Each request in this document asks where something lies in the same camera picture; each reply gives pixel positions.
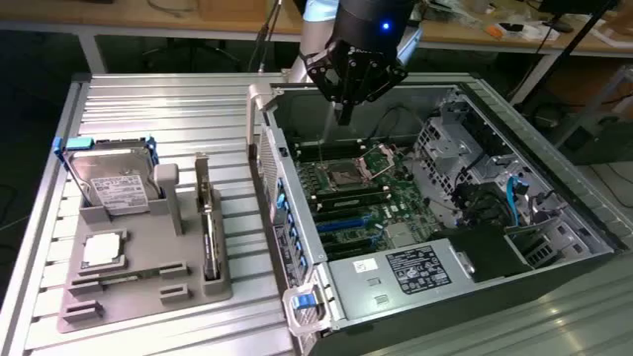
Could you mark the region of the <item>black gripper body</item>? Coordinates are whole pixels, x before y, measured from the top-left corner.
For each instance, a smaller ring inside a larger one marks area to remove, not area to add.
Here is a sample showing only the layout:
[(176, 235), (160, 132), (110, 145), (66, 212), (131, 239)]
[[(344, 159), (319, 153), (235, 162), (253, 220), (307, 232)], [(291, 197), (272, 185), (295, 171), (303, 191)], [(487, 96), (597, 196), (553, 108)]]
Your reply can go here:
[(333, 64), (344, 78), (352, 62), (391, 66), (405, 34), (413, 1), (341, 1), (333, 26)]

